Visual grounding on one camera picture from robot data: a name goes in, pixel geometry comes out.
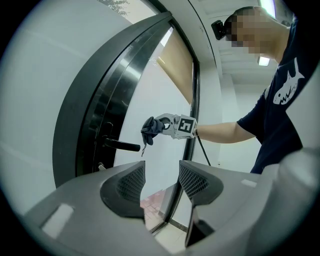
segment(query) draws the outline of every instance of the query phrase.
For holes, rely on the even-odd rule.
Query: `black t-shirt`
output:
[[[261,174],[266,166],[278,164],[287,154],[302,148],[286,109],[317,66],[317,47],[316,38],[306,34],[304,26],[296,19],[291,25],[287,47],[271,85],[260,96],[253,110],[237,122],[261,143],[251,173]]]

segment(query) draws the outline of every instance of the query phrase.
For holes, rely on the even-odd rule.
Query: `cable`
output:
[[[200,137],[199,137],[198,131],[196,131],[195,134],[196,134],[196,136],[197,136],[197,138],[198,138],[198,141],[199,141],[200,146],[201,146],[201,148],[202,148],[202,151],[203,151],[203,153],[204,153],[205,159],[206,159],[206,161],[208,162],[208,165],[211,166],[211,164],[210,164],[210,162],[209,162],[209,159],[208,159],[208,157],[207,157],[206,151],[205,151],[205,149],[204,149],[204,146],[202,145],[201,139],[200,139]]]

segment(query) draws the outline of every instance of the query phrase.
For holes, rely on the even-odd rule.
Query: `mesh panel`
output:
[[[117,186],[117,192],[129,201],[140,202],[141,190],[145,185],[144,168],[140,167],[130,174],[122,177]]]
[[[206,178],[183,165],[180,165],[179,180],[190,200],[195,194],[201,192],[209,185]]]

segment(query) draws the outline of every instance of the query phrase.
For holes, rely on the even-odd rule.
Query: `white wall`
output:
[[[222,122],[222,95],[219,75],[214,61],[200,63],[200,106],[199,125],[219,124]],[[202,140],[203,147],[211,166],[218,166],[220,144]],[[192,161],[207,165],[207,160],[198,140],[195,142]],[[188,227],[192,205],[183,191],[178,207],[172,217],[176,222]]]
[[[233,84],[231,76],[221,81],[222,121],[236,122],[249,113],[267,85]],[[233,144],[221,144],[220,168],[249,173],[255,164],[261,144],[256,138]]]
[[[128,107],[119,140],[141,145],[144,148],[141,128],[149,117],[164,113],[189,115],[190,105],[176,85],[157,63],[164,46],[159,43],[134,91]],[[159,134],[153,145],[141,152],[117,150],[114,165],[145,160],[145,185],[141,200],[175,184],[179,176],[179,160],[183,158],[185,139],[172,139]]]
[[[0,181],[18,213],[56,189],[53,137],[70,84],[129,25],[95,0],[45,0],[16,31],[0,66]]]

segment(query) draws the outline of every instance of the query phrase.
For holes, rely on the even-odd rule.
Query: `ceiling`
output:
[[[258,0],[189,0],[189,2],[206,30],[219,76],[230,74],[234,84],[268,86],[277,68],[276,61],[270,60],[268,66],[259,66],[258,55],[249,54],[246,48],[231,47],[231,42],[225,38],[216,40],[211,29],[213,22],[217,20],[225,22],[235,10],[246,6],[257,6]]]

